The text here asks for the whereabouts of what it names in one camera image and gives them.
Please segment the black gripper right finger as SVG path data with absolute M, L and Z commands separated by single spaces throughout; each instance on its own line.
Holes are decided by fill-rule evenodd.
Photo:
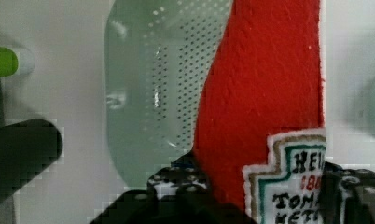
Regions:
M 375 224 L 375 172 L 326 162 L 319 202 L 324 224 Z

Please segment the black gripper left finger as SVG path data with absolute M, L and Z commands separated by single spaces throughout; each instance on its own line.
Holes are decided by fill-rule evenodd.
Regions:
M 257 224 L 212 194 L 209 178 L 188 154 L 160 169 L 145 189 L 119 196 L 90 224 Z

